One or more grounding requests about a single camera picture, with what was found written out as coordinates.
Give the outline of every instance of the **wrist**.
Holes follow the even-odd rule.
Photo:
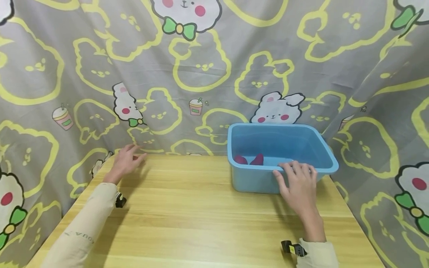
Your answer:
[[[306,225],[307,223],[312,223],[314,221],[322,220],[322,217],[319,214],[319,211],[316,207],[306,209],[304,212],[298,214],[301,222]]]
[[[325,228],[323,219],[319,213],[309,214],[307,218],[302,220],[304,227],[304,240],[306,242],[326,242]]]
[[[119,172],[111,170],[104,176],[103,182],[118,185],[119,181],[121,180],[121,177],[122,175]]]

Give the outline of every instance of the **hand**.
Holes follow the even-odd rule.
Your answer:
[[[140,146],[128,144],[120,149],[115,156],[112,169],[106,174],[103,182],[117,185],[123,176],[133,172],[147,156],[147,154],[142,154],[139,157],[134,156],[134,153],[140,148]]]
[[[280,188],[280,194],[286,203],[295,211],[301,219],[307,242],[326,242],[323,220],[316,206],[317,171],[308,164],[281,163],[287,174],[289,187],[284,183],[284,178],[277,170],[273,171]]]
[[[281,163],[279,166],[287,174],[289,188],[284,183],[284,178],[279,171],[274,170],[273,173],[277,179],[280,194],[286,203],[300,218],[303,218],[309,212],[317,210],[317,171],[314,167],[308,164],[300,164],[297,161],[292,162],[292,167],[289,163]]]

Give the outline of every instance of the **gray fabric backdrop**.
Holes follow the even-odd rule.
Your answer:
[[[249,121],[317,128],[386,266],[428,267],[426,7],[0,0],[0,267],[27,264],[118,148],[225,155]]]

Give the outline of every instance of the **wooden table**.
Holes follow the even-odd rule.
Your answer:
[[[39,267],[113,164],[111,157],[67,212],[27,268]],[[298,241],[297,216],[278,195],[236,192],[226,157],[150,155],[124,178],[128,198],[95,244],[88,267],[295,267],[280,241]],[[317,206],[340,267],[384,267],[334,183],[318,183]]]

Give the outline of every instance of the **pink cheek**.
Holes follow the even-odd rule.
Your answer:
[[[173,0],[162,0],[162,4],[165,5],[165,7],[172,7]]]
[[[13,194],[11,192],[8,192],[5,195],[3,195],[3,197],[0,200],[0,204],[2,206],[7,206],[12,202],[12,200],[13,200]]]
[[[427,188],[427,184],[424,180],[420,178],[414,178],[411,183],[414,187],[416,187],[417,190],[424,191]]]
[[[196,14],[198,17],[202,17],[202,16],[204,16],[204,15],[205,15],[205,8],[204,8],[203,6],[197,6],[197,7],[195,8],[195,14]]]

